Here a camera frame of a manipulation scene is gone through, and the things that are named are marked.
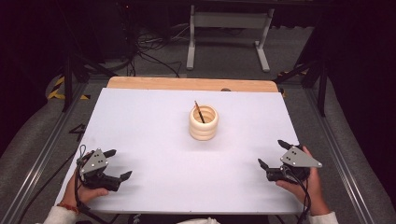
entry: white sleeve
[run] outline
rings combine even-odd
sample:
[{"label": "white sleeve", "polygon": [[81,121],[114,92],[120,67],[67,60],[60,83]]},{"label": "white sleeve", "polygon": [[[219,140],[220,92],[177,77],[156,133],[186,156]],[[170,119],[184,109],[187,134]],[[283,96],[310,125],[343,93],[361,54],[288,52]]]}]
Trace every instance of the white sleeve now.
[{"label": "white sleeve", "polygon": [[334,212],[330,212],[323,216],[308,216],[308,219],[311,224],[338,224],[337,217]]},{"label": "white sleeve", "polygon": [[179,222],[177,224],[219,224],[214,218],[209,217],[208,219],[197,218],[190,219],[187,221]]},{"label": "white sleeve", "polygon": [[43,224],[73,224],[76,220],[77,214],[74,211],[59,206],[53,206]]}]

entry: wooden table edge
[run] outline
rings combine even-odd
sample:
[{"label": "wooden table edge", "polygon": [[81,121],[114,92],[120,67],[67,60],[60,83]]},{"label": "wooden table edge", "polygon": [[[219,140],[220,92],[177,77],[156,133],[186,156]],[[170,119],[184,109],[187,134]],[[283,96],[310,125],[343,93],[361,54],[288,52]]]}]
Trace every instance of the wooden table edge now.
[{"label": "wooden table edge", "polygon": [[112,77],[108,88],[180,91],[263,91],[278,92],[273,81],[176,77]]}]

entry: human hand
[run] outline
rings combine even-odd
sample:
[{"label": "human hand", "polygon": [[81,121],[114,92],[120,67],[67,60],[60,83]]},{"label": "human hand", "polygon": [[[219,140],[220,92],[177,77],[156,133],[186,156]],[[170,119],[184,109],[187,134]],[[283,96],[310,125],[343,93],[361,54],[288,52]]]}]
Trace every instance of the human hand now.
[{"label": "human hand", "polygon": [[[75,182],[76,172],[73,173],[69,182],[67,183],[66,190],[64,191],[64,197],[62,198],[62,203],[68,204],[73,207],[77,207],[76,196],[75,196]],[[90,200],[105,196],[108,194],[107,189],[88,189],[82,186],[81,182],[78,180],[78,197],[82,203],[87,203]]]},{"label": "human hand", "polygon": [[[306,147],[303,147],[303,151],[308,156],[312,157],[311,153]],[[305,180],[304,185],[306,186],[306,181],[308,181],[308,193],[311,197],[311,216],[327,215],[331,211],[323,199],[318,169],[316,167],[311,167],[310,173],[311,174],[309,175],[308,179]],[[305,192],[300,185],[291,184],[283,180],[276,181],[276,184],[294,194],[300,203],[304,203]]]}]

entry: wooden stick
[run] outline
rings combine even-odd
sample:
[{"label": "wooden stick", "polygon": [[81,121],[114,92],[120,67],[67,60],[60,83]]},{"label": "wooden stick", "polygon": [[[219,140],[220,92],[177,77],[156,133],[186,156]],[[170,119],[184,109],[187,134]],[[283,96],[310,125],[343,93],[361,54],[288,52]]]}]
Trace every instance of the wooden stick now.
[{"label": "wooden stick", "polygon": [[197,102],[196,101],[194,101],[194,102],[195,102],[195,107],[197,107],[199,117],[201,117],[202,123],[205,123],[204,116],[202,116],[201,110],[199,109]]}]

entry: white table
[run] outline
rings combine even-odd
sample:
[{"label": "white table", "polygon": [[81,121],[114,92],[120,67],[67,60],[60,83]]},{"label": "white table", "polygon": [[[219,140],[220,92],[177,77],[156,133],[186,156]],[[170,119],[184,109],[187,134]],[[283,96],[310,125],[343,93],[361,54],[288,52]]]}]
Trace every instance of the white table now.
[{"label": "white table", "polygon": [[[190,137],[194,100],[218,110],[212,140]],[[298,144],[278,92],[103,89],[81,144],[117,150],[107,175],[133,173],[118,192],[89,207],[106,213],[300,213],[294,196],[268,182],[257,162],[281,165],[285,149],[278,139]],[[73,162],[66,180],[74,169]]]}]

